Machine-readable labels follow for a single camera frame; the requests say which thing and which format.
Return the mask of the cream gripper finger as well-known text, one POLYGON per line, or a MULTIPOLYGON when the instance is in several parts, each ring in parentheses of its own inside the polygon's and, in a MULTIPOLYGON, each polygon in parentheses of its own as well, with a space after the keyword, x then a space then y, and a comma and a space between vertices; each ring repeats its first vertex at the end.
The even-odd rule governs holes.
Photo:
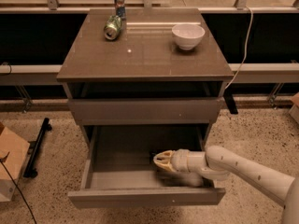
POLYGON ((174 155, 173 150, 167 150, 156 154, 153 160, 158 163, 169 163, 173 155, 174 155))
POLYGON ((156 165, 164 170, 166 170, 167 172, 174 172, 175 169, 172 167, 171 164, 167 163, 167 164, 163 164, 163 163, 158 163, 156 162, 156 165))

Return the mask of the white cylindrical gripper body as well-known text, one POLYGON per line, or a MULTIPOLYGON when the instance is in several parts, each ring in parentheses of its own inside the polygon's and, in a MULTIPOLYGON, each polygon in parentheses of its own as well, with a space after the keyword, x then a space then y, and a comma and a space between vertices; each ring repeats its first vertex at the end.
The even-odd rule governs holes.
POLYGON ((187 149, 179 149, 174 152, 171 158, 171 164, 176 172, 188 173, 188 156, 190 151, 187 149))

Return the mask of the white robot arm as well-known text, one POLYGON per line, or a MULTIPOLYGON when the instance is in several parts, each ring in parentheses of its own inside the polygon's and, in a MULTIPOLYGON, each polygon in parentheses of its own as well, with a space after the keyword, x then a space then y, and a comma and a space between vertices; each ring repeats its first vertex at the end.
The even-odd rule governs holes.
POLYGON ((285 175, 258 162, 238 156, 220 146, 205 151, 167 150, 156 154, 154 163, 174 173, 197 173, 211 180, 234 174, 283 208, 281 224, 299 224, 299 178, 285 175))

